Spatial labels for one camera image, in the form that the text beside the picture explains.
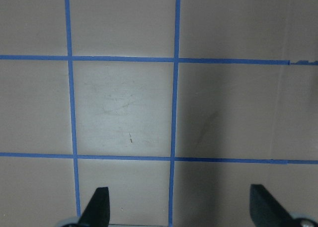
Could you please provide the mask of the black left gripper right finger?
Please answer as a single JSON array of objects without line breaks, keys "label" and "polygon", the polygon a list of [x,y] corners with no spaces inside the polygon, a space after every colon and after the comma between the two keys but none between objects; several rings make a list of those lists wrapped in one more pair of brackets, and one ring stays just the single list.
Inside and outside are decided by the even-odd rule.
[{"label": "black left gripper right finger", "polygon": [[261,184],[251,184],[249,214],[256,227],[297,227],[298,222]]}]

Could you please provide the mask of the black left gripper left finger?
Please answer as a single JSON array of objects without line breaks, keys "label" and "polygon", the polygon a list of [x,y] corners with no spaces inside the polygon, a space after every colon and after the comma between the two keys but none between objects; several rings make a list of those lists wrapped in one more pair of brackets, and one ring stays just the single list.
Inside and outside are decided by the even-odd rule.
[{"label": "black left gripper left finger", "polygon": [[77,222],[78,227],[107,227],[110,222],[110,199],[108,187],[95,190],[87,207]]}]

